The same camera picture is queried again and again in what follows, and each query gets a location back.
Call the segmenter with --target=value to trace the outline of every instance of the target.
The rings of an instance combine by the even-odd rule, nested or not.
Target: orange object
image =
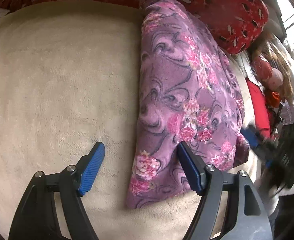
[[[273,92],[269,89],[265,89],[264,93],[265,93],[266,103],[271,107],[278,108],[279,103],[281,102],[280,94],[277,92]]]

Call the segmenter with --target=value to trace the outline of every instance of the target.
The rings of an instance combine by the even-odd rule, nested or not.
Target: window
[[[289,0],[277,0],[277,2],[281,9],[287,39],[294,44],[294,8]]]

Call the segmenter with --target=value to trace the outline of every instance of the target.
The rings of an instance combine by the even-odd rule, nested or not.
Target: purple pillowcase
[[[190,190],[175,154],[180,141],[220,170],[246,162],[249,152],[238,82],[207,27],[175,0],[139,1],[146,18],[130,208]]]

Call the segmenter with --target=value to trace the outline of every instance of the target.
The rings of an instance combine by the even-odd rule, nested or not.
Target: blue gripper pad
[[[200,185],[199,172],[182,143],[177,145],[177,155],[191,190],[200,193],[203,189]]]
[[[249,128],[241,128],[240,133],[245,137],[245,139],[248,141],[249,146],[251,149],[254,149],[258,146],[259,141],[257,139],[257,136],[255,133],[249,129]]]
[[[78,161],[77,169],[81,173],[81,180],[78,189],[80,196],[85,195],[86,192],[91,190],[104,158],[105,146],[101,142],[96,142],[90,153],[82,156]]]

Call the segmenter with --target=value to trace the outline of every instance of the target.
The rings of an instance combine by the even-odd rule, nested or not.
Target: fuzzy beige blanket
[[[0,233],[5,238],[34,173],[60,172],[97,140],[105,144],[106,157],[82,201],[98,237],[184,236],[199,203],[194,192],[142,209],[124,204],[135,153],[141,22],[136,9],[88,0],[38,4],[0,19]],[[246,122],[253,118],[250,105],[249,97]],[[252,153],[234,172],[239,169],[256,177]],[[69,236],[56,197],[61,230]]]

